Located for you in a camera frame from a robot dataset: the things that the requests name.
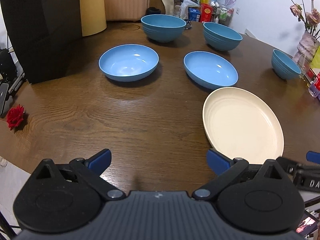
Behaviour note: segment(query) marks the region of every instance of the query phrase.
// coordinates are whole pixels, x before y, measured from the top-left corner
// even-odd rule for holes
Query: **blue bowl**
[[[203,27],[205,41],[217,50],[235,49],[242,41],[239,33],[219,23],[207,22],[203,24]]]
[[[298,65],[286,54],[277,49],[273,50],[271,64],[276,74],[283,79],[292,79],[301,74]]]
[[[238,73],[233,65],[216,54],[193,51],[184,57],[184,68],[196,83],[209,88],[229,87],[238,81]]]
[[[152,40],[169,42],[178,38],[186,22],[178,17],[165,14],[152,14],[141,18],[144,33]]]
[[[131,82],[150,75],[158,62],[159,56],[153,49],[125,44],[103,53],[99,59],[99,67],[112,80]]]

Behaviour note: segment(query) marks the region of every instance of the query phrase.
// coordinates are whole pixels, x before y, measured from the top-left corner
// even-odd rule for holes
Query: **red rose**
[[[14,127],[18,127],[23,121],[24,107],[18,105],[17,107],[11,108],[7,114],[7,123],[10,130]]]

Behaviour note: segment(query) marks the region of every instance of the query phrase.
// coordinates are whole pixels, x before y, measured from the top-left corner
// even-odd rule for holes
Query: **cream oval dish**
[[[204,102],[202,119],[212,147],[230,159],[263,164],[282,156],[284,138],[276,115],[247,90],[224,87],[213,91]]]

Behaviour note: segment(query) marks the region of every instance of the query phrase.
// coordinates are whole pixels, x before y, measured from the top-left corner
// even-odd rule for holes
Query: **wood grain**
[[[109,23],[102,33],[74,44],[66,77],[25,83],[15,104],[25,107],[28,123],[14,132],[5,119],[0,121],[0,155],[32,172],[44,158],[68,163],[109,148],[112,164],[103,176],[120,189],[192,192],[214,177],[206,164],[210,144],[202,123],[211,91],[195,84],[183,66],[184,56],[196,50],[229,60],[238,71],[236,87],[271,107],[283,129],[285,157],[305,162],[307,151],[320,151],[319,101],[302,80],[283,81],[274,74],[273,47],[244,36],[236,49],[217,52],[205,44],[200,23],[161,44],[148,40],[140,27]],[[99,57],[131,43],[154,49],[160,58],[157,69],[133,83],[108,80]]]

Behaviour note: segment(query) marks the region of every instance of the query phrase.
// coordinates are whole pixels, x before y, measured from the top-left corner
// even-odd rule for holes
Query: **floor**
[[[13,215],[12,205],[29,176],[29,173],[12,163],[8,162],[5,167],[0,166],[0,211],[10,225],[18,225]]]

